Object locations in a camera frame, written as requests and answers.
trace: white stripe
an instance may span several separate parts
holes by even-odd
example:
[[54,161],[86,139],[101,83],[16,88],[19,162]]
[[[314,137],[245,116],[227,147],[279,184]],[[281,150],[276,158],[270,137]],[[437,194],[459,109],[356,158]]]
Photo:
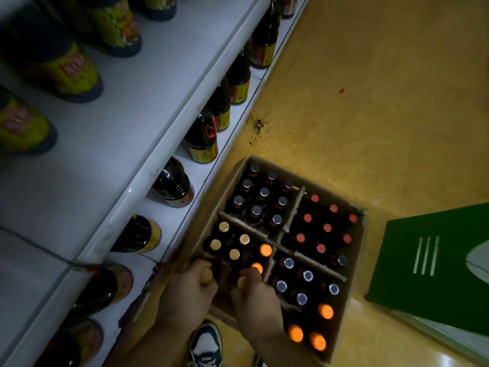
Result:
[[435,251],[433,252],[433,260],[431,260],[431,270],[429,271],[430,276],[435,275],[436,257],[438,255],[438,243],[440,242],[440,237],[436,236],[435,240]]
[[422,245],[423,245],[423,237],[420,237],[419,243],[418,243],[418,252],[416,253],[416,260],[414,261],[414,268],[413,268],[414,274],[416,274],[416,271],[418,271],[419,254],[421,254],[421,246]]
[[426,263],[428,262],[429,241],[431,241],[431,237],[428,237],[428,241],[426,241],[425,259],[423,260],[423,267],[421,268],[421,274],[425,274]]

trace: person's right hand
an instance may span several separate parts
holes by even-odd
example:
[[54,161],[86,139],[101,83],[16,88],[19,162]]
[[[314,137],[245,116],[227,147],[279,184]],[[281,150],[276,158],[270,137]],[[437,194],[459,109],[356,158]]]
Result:
[[244,293],[237,287],[233,288],[231,299],[238,328],[256,350],[260,339],[284,334],[280,302],[273,287],[263,283],[258,269],[243,269],[239,274],[248,277],[248,288]]

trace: forearm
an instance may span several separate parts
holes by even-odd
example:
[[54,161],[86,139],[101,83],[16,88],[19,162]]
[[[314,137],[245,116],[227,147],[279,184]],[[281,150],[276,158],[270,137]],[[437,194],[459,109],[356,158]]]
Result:
[[268,367],[320,366],[301,345],[291,341],[285,333],[260,339],[253,343],[253,348]]
[[155,324],[117,367],[169,367],[190,337],[190,333]]

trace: hand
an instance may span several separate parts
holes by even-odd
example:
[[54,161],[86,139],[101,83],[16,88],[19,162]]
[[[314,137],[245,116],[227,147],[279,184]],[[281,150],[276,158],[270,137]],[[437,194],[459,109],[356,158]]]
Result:
[[233,288],[231,299],[241,334],[257,350],[260,339],[284,334],[282,311],[275,290],[263,283],[258,269],[243,269],[239,274],[248,277],[248,288],[245,293]]
[[173,276],[159,301],[155,325],[186,338],[200,326],[218,289],[215,279],[206,286],[199,283],[200,272],[210,267],[208,261],[197,259],[186,271]]

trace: tan floor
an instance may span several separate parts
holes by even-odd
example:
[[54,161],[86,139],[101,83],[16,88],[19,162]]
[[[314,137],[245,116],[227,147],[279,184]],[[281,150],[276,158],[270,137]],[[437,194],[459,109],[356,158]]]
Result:
[[[203,208],[254,153],[369,209],[333,366],[474,365],[363,296],[387,220],[489,200],[485,8],[485,0],[310,0],[252,111],[264,129],[244,127],[205,196]],[[160,292],[134,339],[153,321]],[[250,366],[248,343],[219,326],[224,364]]]

